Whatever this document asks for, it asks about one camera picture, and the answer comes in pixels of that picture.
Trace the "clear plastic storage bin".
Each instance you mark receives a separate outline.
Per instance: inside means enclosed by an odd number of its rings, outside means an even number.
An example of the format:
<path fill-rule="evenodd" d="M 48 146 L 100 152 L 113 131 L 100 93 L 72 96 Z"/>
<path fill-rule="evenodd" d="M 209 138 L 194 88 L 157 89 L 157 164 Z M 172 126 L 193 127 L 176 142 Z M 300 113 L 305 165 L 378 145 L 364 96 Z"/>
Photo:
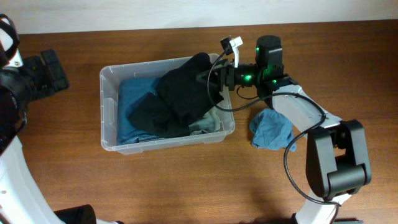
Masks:
<path fill-rule="evenodd" d="M 161 77 L 168 71 L 178 68 L 188 61 L 189 57 L 156 60 L 151 62 L 109 65 L 99 73 L 101 102 L 101 145 L 107 151 L 124 155 L 142 153 L 156 149 L 180 147 L 192 144 L 209 144 L 221 142 L 235 130 L 232 113 L 218 110 L 216 114 L 221 121 L 221 128 L 215 133 L 199 134 L 180 138 L 155 139 L 134 144 L 117 144 L 118 133 L 118 90 L 123 80 L 142 77 Z"/>

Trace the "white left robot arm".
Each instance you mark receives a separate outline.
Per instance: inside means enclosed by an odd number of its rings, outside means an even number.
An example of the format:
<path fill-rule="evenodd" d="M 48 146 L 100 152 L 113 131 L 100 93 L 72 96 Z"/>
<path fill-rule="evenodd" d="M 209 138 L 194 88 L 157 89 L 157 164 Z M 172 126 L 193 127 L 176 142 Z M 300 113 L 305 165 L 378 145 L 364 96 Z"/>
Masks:
<path fill-rule="evenodd" d="M 53 211 L 25 161 L 18 138 L 29 103 L 66 90 L 57 53 L 22 58 L 13 21 L 1 14 L 1 223 L 102 223 L 89 204 Z"/>

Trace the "light blue cloth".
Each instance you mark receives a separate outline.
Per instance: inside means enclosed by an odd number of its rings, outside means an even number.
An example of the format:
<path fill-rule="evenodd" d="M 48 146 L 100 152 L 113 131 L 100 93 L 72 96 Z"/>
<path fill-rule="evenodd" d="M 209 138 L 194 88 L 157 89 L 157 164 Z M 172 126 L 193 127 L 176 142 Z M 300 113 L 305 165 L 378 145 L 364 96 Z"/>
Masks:
<path fill-rule="evenodd" d="M 249 129 L 254 135 L 251 145 L 258 149 L 278 151 L 294 138 L 293 124 L 284 115 L 268 108 L 253 117 Z"/>

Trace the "black garment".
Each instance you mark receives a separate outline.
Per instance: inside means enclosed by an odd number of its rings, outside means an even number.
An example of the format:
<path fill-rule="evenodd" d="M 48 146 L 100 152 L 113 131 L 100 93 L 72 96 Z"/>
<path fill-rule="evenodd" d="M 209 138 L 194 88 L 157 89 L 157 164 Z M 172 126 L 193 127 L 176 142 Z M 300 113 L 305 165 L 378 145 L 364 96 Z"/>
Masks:
<path fill-rule="evenodd" d="M 156 91 L 182 125 L 191 125 L 223 101 L 218 90 L 207 92 L 206 83 L 197 75 L 211 68 L 210 57 L 201 52 L 180 67 L 167 72 L 158 82 Z"/>

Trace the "dark green garment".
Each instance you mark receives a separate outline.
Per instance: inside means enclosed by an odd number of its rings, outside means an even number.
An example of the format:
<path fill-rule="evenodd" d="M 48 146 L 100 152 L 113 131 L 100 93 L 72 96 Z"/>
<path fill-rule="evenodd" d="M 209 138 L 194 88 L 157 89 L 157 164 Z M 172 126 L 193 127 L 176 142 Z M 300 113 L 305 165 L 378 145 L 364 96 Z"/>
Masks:
<path fill-rule="evenodd" d="M 148 92 L 128 107 L 131 125 L 158 138 L 178 138 L 190 134 L 189 127 L 180 124 L 170 108 L 157 95 Z"/>

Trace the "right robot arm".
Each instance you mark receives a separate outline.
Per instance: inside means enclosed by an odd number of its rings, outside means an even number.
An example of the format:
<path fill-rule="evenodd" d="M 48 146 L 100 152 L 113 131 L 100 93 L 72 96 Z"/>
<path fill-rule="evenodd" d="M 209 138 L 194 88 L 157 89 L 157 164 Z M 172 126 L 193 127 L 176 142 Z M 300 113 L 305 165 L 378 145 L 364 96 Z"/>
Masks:
<path fill-rule="evenodd" d="M 197 75 L 207 89 L 223 90 L 235 86 L 256 87 L 259 101 L 284 115 L 299 131 L 293 142 L 307 138 L 305 173 L 310 193 L 292 223 L 357 223 L 339 220 L 342 204 L 368 185 L 372 179 L 363 125 L 356 119 L 344 121 L 324 110 L 303 91 L 282 63 L 282 42 L 275 35 L 256 41 L 254 64 L 239 63 L 240 37 L 221 40 L 223 54 L 234 55 L 229 62 L 219 56 L 209 70 Z"/>

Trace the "dark blue jeans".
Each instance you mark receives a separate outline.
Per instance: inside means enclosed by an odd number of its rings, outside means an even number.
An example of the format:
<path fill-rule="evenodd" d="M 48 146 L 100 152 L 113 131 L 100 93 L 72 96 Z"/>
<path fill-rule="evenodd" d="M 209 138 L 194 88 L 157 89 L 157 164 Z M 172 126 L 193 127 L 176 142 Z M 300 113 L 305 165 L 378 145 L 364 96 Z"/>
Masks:
<path fill-rule="evenodd" d="M 135 128 L 128 120 L 148 93 L 156 94 L 159 78 L 131 78 L 119 84 L 117 145 L 135 144 L 157 139 L 157 136 Z"/>

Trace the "light grey jeans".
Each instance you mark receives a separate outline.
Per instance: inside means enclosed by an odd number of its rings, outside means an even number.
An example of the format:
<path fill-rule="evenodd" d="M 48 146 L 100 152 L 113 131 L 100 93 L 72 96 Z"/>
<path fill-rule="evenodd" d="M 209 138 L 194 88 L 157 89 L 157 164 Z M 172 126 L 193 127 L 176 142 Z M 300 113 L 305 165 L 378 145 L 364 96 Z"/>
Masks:
<path fill-rule="evenodd" d="M 215 133 L 221 129 L 221 121 L 217 109 L 212 108 L 202 118 L 189 125 L 190 135 Z"/>

